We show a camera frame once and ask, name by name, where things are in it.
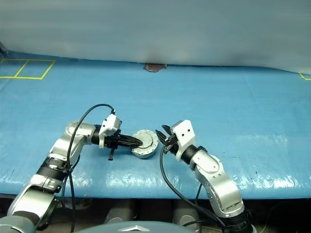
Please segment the black cable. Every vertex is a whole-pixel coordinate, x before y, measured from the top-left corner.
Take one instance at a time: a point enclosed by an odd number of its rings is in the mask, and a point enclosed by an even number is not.
[[[80,161],[80,155],[76,161],[76,163],[72,166],[71,170],[74,170],[74,168],[77,166],[78,162]],[[62,208],[64,210],[64,212],[66,211],[66,207],[65,207],[65,189],[66,189],[66,184],[67,184],[67,179],[68,179],[68,174],[67,176],[65,177],[64,179],[64,182],[63,182],[63,189],[62,189]]]
[[[211,212],[210,210],[204,209],[194,203],[192,203],[190,200],[188,200],[187,198],[185,198],[180,192],[177,191],[177,189],[175,189],[175,187],[170,183],[170,181],[168,180],[164,168],[163,168],[163,154],[164,154],[164,149],[165,149],[165,145],[163,145],[162,149],[161,149],[161,153],[160,153],[160,169],[161,169],[161,173],[163,176],[163,179],[165,181],[165,183],[168,185],[168,187],[170,187],[170,189],[177,195],[179,196],[183,201],[185,201],[186,203],[188,203],[189,205],[191,205],[194,209],[196,209],[198,212],[201,212],[202,214],[206,215],[207,217],[215,220],[216,222],[219,222],[221,224],[222,227],[225,226],[224,222],[221,221],[221,219],[216,216],[213,212]]]
[[[63,182],[63,189],[62,189],[62,208],[63,211],[66,211],[66,207],[65,207],[65,188],[66,188],[66,183],[67,183],[67,179],[68,179],[68,175],[65,176],[64,182]]]
[[[187,227],[189,225],[196,224],[196,223],[202,223],[202,222],[203,222],[202,220],[195,220],[195,221],[187,222],[186,224],[183,225],[183,227]]]
[[[75,195],[74,195],[74,187],[73,187],[73,180],[72,180],[72,170],[73,168],[77,165],[77,163],[71,167],[71,164],[70,164],[70,154],[71,154],[71,148],[72,148],[72,144],[73,144],[73,140],[74,140],[74,137],[76,136],[76,133],[78,131],[78,128],[80,127],[80,125],[82,124],[84,118],[86,118],[86,116],[94,109],[94,108],[97,108],[97,107],[100,107],[100,106],[104,106],[104,107],[109,107],[111,109],[111,113],[114,114],[115,113],[115,109],[109,105],[109,104],[105,104],[105,103],[100,103],[100,104],[96,104],[94,105],[93,107],[91,107],[90,109],[88,109],[84,114],[83,116],[80,118],[78,124],[76,125],[76,127],[74,128],[74,131],[72,133],[72,136],[71,136],[71,139],[70,139],[70,142],[69,142],[69,146],[68,146],[68,151],[67,151],[67,165],[68,165],[68,177],[69,177],[69,182],[70,182],[70,190],[71,190],[71,204],[72,204],[72,220],[71,220],[71,230],[70,232],[72,233],[74,231],[74,225],[75,225],[75,221],[76,221],[76,216],[75,216]]]
[[[198,205],[198,199],[199,199],[199,195],[200,195],[200,192],[201,192],[201,188],[202,188],[202,184],[200,184],[199,189],[198,189],[198,192],[196,193],[196,197],[195,197],[195,199],[194,199],[194,203],[195,203],[196,205]]]

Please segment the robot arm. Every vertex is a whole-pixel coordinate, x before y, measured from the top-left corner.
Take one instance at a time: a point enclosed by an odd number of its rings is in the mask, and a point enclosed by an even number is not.
[[[5,222],[12,232],[28,233],[48,225],[50,216],[57,205],[55,193],[59,193],[61,190],[64,179],[71,168],[67,163],[67,152],[77,123],[70,123],[63,135],[54,143],[39,170],[14,199],[8,210],[8,216],[0,220],[0,228],[3,227],[2,222]],[[120,126],[121,121],[114,114],[110,114],[102,125],[83,122],[76,132],[71,147],[71,165],[77,162],[81,150],[86,144],[111,148],[111,157],[118,146],[137,147],[142,145],[140,140],[120,134]]]
[[[165,152],[172,152],[178,161],[189,164],[195,177],[205,188],[214,213],[225,223],[225,232],[252,233],[253,227],[245,211],[237,186],[226,174],[222,162],[203,147],[196,147],[195,134],[189,120],[172,127],[163,126],[169,138],[157,131]]]

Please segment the yellow tape line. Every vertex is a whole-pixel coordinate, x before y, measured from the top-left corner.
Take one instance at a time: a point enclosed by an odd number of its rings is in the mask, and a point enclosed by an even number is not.
[[[301,72],[299,72],[299,75],[300,75],[304,80],[311,81],[311,78],[306,78]]]
[[[25,61],[25,63],[21,66],[21,68],[17,71],[17,73],[14,76],[0,76],[0,79],[33,79],[33,80],[42,80],[47,73],[50,71],[54,63],[56,62],[55,60],[50,60],[50,59],[2,59],[0,61],[0,64],[4,61]],[[41,77],[25,77],[25,76],[18,76],[21,71],[26,67],[26,65],[29,62],[51,62],[49,67],[44,71]]]
[[[18,70],[18,72],[14,75],[14,77],[16,78],[19,73],[25,68],[25,66],[27,65],[27,63],[29,63],[29,60],[27,60],[23,65],[22,67]]]

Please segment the metal disc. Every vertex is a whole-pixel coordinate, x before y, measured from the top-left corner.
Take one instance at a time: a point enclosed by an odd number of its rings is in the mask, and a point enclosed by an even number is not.
[[[140,147],[131,149],[134,155],[141,159],[146,159],[153,155],[159,143],[156,133],[150,130],[140,130],[135,133],[133,137],[142,141],[142,145]]]

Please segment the white backdrop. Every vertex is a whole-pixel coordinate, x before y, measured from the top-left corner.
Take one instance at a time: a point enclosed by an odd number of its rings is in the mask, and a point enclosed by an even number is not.
[[[311,73],[310,0],[0,0],[20,52]]]

